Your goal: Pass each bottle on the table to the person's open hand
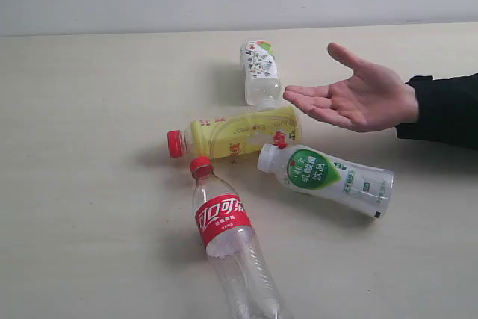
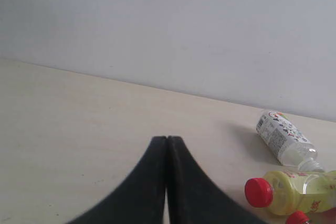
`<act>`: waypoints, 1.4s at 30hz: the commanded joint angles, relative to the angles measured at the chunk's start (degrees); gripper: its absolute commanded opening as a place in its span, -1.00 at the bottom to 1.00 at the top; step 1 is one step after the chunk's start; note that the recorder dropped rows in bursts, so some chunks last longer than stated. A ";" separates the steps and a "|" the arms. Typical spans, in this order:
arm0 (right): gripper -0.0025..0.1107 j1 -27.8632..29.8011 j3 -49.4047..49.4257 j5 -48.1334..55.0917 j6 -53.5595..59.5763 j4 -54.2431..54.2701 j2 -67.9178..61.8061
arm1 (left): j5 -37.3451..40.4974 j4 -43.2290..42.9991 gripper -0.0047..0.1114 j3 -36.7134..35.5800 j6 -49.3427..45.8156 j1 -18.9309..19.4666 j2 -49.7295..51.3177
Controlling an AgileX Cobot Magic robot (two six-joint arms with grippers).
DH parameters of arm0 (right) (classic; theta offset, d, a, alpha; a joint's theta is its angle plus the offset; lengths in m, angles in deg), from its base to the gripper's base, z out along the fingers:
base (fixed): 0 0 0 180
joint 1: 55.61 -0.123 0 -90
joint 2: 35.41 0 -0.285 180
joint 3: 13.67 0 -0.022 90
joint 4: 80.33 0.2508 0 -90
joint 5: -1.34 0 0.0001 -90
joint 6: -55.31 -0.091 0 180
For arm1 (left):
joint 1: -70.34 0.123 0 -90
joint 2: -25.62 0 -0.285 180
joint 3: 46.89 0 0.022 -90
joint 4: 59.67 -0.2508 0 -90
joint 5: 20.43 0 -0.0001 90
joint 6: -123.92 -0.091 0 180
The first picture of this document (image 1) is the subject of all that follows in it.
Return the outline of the open bare human hand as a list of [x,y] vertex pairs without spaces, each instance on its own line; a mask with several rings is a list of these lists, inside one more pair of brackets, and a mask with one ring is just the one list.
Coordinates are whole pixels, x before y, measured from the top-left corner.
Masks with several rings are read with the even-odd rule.
[[382,131],[418,120],[415,89],[395,71],[337,43],[330,43],[327,52],[353,74],[326,86],[287,86],[286,101],[319,122],[355,132]]

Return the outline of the black sleeved forearm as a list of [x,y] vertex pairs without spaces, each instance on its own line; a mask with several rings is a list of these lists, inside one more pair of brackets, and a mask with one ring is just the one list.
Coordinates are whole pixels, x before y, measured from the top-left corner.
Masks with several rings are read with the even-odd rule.
[[397,138],[477,149],[477,74],[448,79],[417,75],[406,84],[415,90],[418,119],[396,126]]

